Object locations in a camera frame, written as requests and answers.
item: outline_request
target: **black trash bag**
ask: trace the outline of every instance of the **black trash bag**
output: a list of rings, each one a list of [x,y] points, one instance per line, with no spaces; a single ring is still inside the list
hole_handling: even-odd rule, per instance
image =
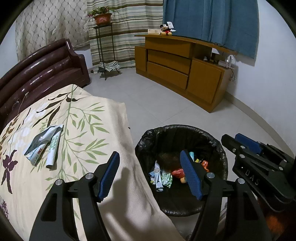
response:
[[[155,185],[150,183],[148,173],[154,169],[159,154],[178,153],[180,159],[180,152],[184,149],[193,151],[195,159],[208,161],[207,168],[220,178],[226,180],[228,176],[225,151],[221,143],[209,133],[186,125],[169,125],[146,131],[135,148],[136,156],[156,202],[168,216],[190,216],[199,213],[204,204],[203,199],[198,201],[191,194],[187,183],[183,184],[175,177],[171,187],[164,186],[162,192],[157,192]]]

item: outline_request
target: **tiled floor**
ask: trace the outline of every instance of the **tiled floor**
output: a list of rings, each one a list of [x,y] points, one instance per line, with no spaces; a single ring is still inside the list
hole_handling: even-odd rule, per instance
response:
[[[226,100],[210,114],[175,92],[136,74],[135,68],[120,71],[120,74],[110,72],[106,81],[100,74],[91,74],[92,83],[84,89],[94,96],[126,104],[134,146],[148,129],[185,124],[201,128],[218,140],[224,134],[234,137],[235,134],[242,133],[253,140],[279,147],[256,122]],[[237,178],[232,171],[235,156],[226,148],[224,150],[228,158],[228,180],[234,181]],[[182,225],[177,229],[187,233],[194,227],[195,222],[192,219],[195,220],[196,217],[191,216],[186,220],[172,218],[172,221],[176,226],[181,222]]]

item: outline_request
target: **wall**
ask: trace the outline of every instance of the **wall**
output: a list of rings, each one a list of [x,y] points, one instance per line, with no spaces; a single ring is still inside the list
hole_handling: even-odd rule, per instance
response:
[[[238,55],[228,92],[261,116],[296,152],[296,39],[280,14],[258,0],[255,60]]]
[[[91,50],[89,46],[80,48],[75,51],[77,54],[83,54],[85,57],[85,62],[87,68],[91,68]],[[17,61],[17,52],[16,52],[16,43],[15,43],[15,22],[10,27],[6,36],[4,37],[3,42],[0,45],[0,78],[6,74],[13,66],[18,63]]]

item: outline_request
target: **stuffed toy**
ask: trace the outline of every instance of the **stuffed toy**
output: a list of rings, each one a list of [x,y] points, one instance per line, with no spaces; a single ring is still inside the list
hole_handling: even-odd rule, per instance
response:
[[[166,24],[162,24],[160,26],[161,28],[161,32],[159,33],[159,35],[168,35],[168,36],[171,36],[172,35],[172,32],[175,32],[176,30],[172,29],[174,28],[172,22],[167,22],[167,25]]]

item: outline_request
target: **flower pot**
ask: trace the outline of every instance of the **flower pot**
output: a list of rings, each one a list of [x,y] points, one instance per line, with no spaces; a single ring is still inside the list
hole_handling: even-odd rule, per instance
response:
[[[96,24],[100,25],[100,24],[105,24],[105,23],[110,23],[110,17],[111,17],[111,13],[104,13],[104,14],[100,14],[94,17]]]

